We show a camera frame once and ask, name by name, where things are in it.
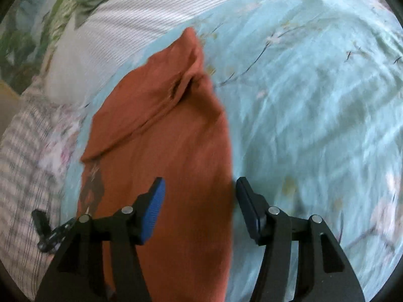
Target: blue gripper pad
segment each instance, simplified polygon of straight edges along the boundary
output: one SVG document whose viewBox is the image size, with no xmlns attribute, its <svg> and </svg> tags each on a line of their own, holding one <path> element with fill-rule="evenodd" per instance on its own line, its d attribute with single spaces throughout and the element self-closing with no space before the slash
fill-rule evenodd
<svg viewBox="0 0 403 302">
<path fill-rule="evenodd" d="M 136 226 L 141 229 L 139 245 L 150 239 L 165 197 L 165 180 L 157 177 L 149 191 L 138 196 L 133 205 Z"/>
</svg>

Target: metal pin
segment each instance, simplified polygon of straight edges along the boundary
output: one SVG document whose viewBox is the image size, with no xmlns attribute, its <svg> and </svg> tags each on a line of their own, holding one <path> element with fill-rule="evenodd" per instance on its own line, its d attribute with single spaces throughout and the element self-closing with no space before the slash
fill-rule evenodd
<svg viewBox="0 0 403 302">
<path fill-rule="evenodd" d="M 271 213 L 272 215 L 278 215 L 280 213 L 280 209 L 277 207 L 270 207 L 269 208 L 269 213 Z"/>
<path fill-rule="evenodd" d="M 313 215 L 312 216 L 312 221 L 314 222 L 314 223 L 321 223 L 322 222 L 322 217 L 321 216 L 318 216 L 318 215 Z"/>
<path fill-rule="evenodd" d="M 133 208 L 130 205 L 127 205 L 122 208 L 122 213 L 125 215 L 130 215 L 133 212 Z"/>
<path fill-rule="evenodd" d="M 79 221 L 80 223 L 86 223 L 87 221 L 89 221 L 89 215 L 82 215 L 82 216 L 78 219 L 78 221 Z"/>
</svg>

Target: orange cloth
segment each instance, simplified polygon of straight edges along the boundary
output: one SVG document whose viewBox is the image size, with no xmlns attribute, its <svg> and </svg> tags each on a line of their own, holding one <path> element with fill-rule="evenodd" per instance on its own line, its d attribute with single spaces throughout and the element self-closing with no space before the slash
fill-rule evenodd
<svg viewBox="0 0 403 302">
<path fill-rule="evenodd" d="M 79 214 L 92 208 L 95 218 L 110 216 L 148 191 L 155 177 L 166 181 L 153 236 L 138 247 L 153 302 L 225 298 L 232 248 L 230 138 L 203 58 L 187 28 L 127 74 L 94 116 L 82 156 L 87 189 Z M 111 284 L 108 247 L 104 272 Z"/>
</svg>

